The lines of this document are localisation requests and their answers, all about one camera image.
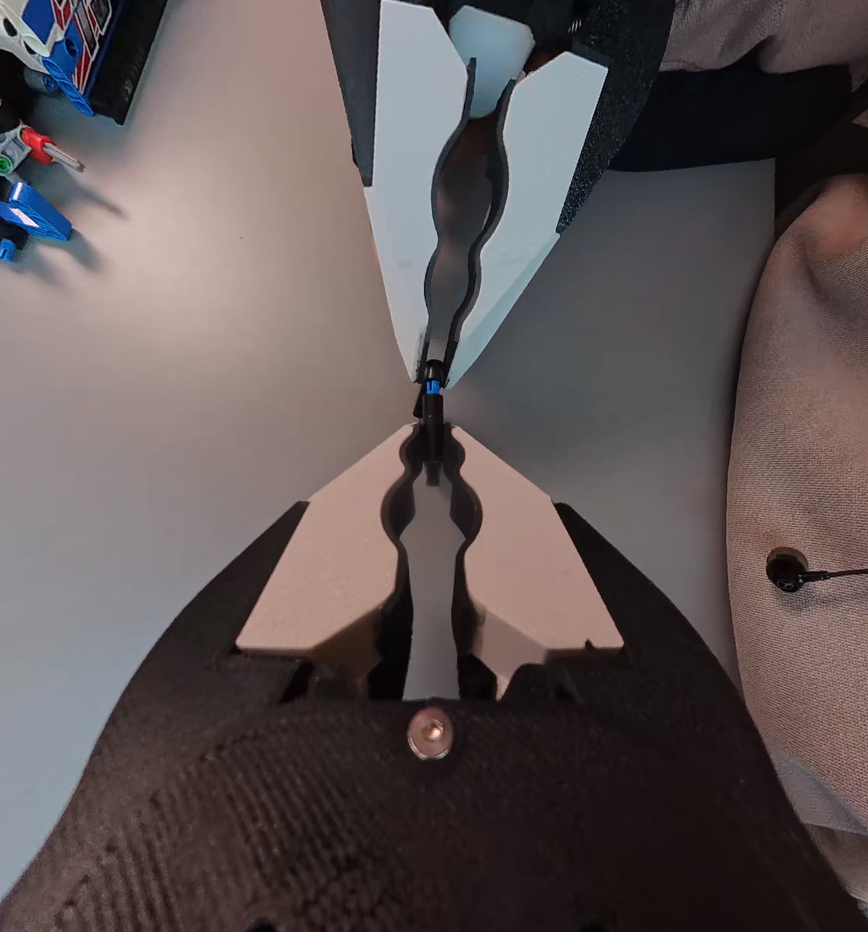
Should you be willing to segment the partly built toy brick car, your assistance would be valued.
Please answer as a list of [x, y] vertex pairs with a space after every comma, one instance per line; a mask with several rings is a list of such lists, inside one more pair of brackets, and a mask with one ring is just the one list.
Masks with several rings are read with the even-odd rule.
[[0, 1], [0, 261], [30, 238], [67, 242], [69, 219], [22, 176], [31, 165], [83, 172], [30, 118], [38, 100], [123, 125], [166, 1]]

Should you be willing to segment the grey desk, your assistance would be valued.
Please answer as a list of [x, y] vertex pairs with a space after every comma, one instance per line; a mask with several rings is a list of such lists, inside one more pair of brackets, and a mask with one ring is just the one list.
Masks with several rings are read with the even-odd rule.
[[[0, 900], [207, 583], [398, 427], [391, 328], [319, 2], [169, 5], [125, 127], [45, 100], [69, 243], [0, 262]], [[451, 418], [574, 507], [736, 682], [725, 555], [774, 164], [606, 174]]]

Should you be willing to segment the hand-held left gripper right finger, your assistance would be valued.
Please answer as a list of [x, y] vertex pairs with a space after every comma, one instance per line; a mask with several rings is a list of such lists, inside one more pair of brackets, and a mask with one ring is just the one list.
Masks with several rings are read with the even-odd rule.
[[624, 640], [548, 494], [449, 427], [450, 516], [463, 535], [451, 624], [462, 697], [501, 697], [524, 666]]

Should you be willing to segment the black sweatshirt drawstring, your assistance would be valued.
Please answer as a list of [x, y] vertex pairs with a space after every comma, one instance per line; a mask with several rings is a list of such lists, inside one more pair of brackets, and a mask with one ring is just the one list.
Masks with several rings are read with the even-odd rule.
[[768, 581], [787, 595], [793, 595], [805, 586], [817, 582], [868, 576], [868, 567], [812, 569], [803, 553], [786, 547], [779, 547], [768, 553], [765, 571]]

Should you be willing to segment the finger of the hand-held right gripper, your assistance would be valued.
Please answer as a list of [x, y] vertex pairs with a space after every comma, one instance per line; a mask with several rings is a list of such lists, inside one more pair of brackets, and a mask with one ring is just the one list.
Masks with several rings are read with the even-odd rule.
[[381, 3], [372, 181], [365, 199], [411, 380], [427, 357], [430, 280], [440, 250], [437, 181], [468, 122], [475, 76], [475, 59], [464, 63], [431, 7]]
[[560, 237], [560, 217], [600, 102], [607, 61], [565, 51], [508, 82], [498, 101], [496, 180], [451, 323], [445, 386], [482, 354]]

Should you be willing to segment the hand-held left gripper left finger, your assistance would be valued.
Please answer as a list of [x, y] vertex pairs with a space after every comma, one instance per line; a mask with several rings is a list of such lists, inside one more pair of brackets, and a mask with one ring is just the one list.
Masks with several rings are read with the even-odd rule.
[[365, 682], [381, 661], [383, 605], [396, 590], [397, 546], [384, 497], [404, 475], [405, 425], [307, 501], [235, 646], [337, 667]]

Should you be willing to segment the black five hole beam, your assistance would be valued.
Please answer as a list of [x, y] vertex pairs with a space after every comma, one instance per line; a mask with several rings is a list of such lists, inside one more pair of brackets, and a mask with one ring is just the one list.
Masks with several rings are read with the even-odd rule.
[[440, 484], [444, 444], [444, 380], [443, 362], [437, 359], [426, 361], [421, 373], [414, 413], [421, 435], [419, 450], [423, 455], [422, 462], [428, 486]]

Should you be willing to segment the person's right forearm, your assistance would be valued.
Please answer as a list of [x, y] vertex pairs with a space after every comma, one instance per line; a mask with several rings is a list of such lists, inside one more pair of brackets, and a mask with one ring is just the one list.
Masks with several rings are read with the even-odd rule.
[[679, 1], [662, 72], [725, 68], [751, 52], [766, 73], [868, 71], [868, 1]]

